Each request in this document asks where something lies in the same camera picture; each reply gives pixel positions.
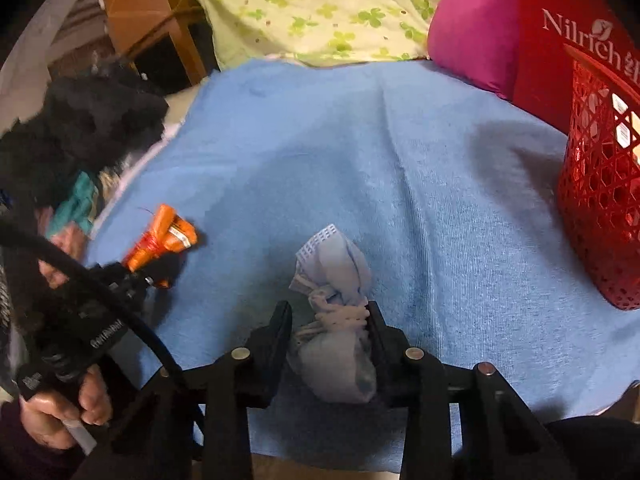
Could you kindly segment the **person's left hand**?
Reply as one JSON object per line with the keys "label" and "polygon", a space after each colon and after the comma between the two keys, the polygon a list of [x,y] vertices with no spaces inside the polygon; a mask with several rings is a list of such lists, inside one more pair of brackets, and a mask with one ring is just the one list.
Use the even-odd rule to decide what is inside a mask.
{"label": "person's left hand", "polygon": [[78,400],[70,402],[61,393],[37,393],[30,400],[20,398],[21,422],[26,432],[40,445],[65,451],[77,444],[66,422],[103,426],[113,415],[111,399],[100,368],[90,366],[79,390]]}

